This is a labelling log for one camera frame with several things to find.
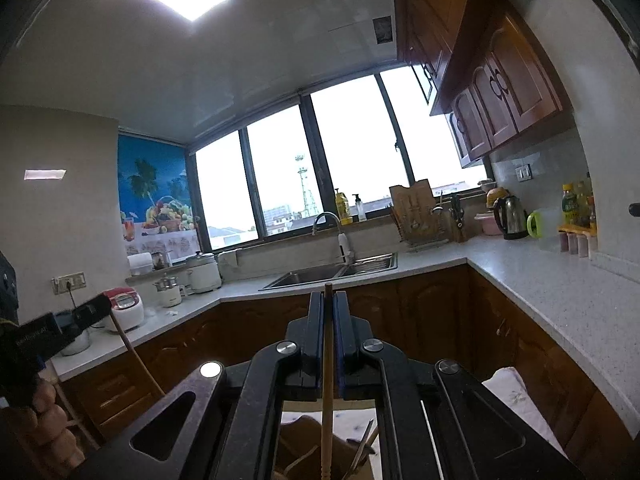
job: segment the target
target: rice cooker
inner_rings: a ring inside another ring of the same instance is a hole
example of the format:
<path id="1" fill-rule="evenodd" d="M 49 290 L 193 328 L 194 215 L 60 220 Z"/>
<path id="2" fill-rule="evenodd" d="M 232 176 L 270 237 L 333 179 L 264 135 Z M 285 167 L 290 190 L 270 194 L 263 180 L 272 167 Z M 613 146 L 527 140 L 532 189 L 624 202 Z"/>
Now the rice cooker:
<path id="1" fill-rule="evenodd" d="M 210 292 L 222 286 L 218 263 L 213 254 L 197 252 L 195 256 L 186 259 L 186 264 L 187 279 L 193 292 Z"/>
<path id="2" fill-rule="evenodd" d="M 120 286 L 105 290 L 104 294 L 111 300 L 111 311 L 123 330 L 130 330 L 145 320 L 142 298 L 134 288 Z M 105 318 L 104 327 L 117 332 L 111 316 Z"/>

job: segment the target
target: human hand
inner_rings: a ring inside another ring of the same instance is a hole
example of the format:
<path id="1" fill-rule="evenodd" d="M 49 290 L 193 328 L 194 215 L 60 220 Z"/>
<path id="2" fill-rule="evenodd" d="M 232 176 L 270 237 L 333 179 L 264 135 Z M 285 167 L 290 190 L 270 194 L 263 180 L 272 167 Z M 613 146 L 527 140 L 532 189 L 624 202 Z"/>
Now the human hand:
<path id="1" fill-rule="evenodd" d="M 84 454 L 66 428 L 66 413 L 56 404 L 52 384 L 38 383 L 32 405 L 35 412 L 31 408 L 5 408 L 2 415 L 36 466 L 64 478 L 84 461 Z"/>

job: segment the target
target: white fabric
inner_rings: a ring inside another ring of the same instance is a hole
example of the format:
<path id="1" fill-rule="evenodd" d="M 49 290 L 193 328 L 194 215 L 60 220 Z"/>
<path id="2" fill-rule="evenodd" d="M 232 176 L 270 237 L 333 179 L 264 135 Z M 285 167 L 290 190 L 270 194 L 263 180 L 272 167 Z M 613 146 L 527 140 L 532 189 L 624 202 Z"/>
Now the white fabric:
<path id="1" fill-rule="evenodd" d="M 537 434 L 566 456 L 554 432 L 529 397 L 524 381 L 515 368 L 500 368 L 491 379 L 483 381 L 482 384 L 536 430 Z"/>

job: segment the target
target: ceiling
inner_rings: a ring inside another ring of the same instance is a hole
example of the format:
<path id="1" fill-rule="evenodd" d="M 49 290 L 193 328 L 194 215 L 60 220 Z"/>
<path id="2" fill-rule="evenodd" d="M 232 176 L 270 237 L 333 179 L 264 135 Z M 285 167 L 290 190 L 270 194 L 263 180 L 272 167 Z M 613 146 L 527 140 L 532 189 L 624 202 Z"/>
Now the ceiling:
<path id="1" fill-rule="evenodd" d="M 155 0 L 51 0 L 0 66 L 0 103 L 116 118 L 189 144 L 318 81 L 396 57 L 393 0 L 227 0 L 191 23 Z"/>

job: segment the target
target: sink basin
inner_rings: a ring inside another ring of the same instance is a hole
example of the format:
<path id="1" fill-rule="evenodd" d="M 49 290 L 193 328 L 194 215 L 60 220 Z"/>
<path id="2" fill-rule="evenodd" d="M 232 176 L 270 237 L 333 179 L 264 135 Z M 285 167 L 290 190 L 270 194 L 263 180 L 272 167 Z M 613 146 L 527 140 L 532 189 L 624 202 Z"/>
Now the sink basin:
<path id="1" fill-rule="evenodd" d="M 311 267 L 310 269 L 292 270 L 265 286 L 264 289 L 280 288 L 281 286 L 304 285 L 316 282 L 334 282 L 347 276 L 359 276 L 361 274 L 369 274 L 371 272 L 380 272 L 381 270 L 395 268 L 396 254 L 384 254 L 383 256 L 374 256 L 373 258 L 357 260 L 351 265 L 332 264 L 320 267 Z"/>

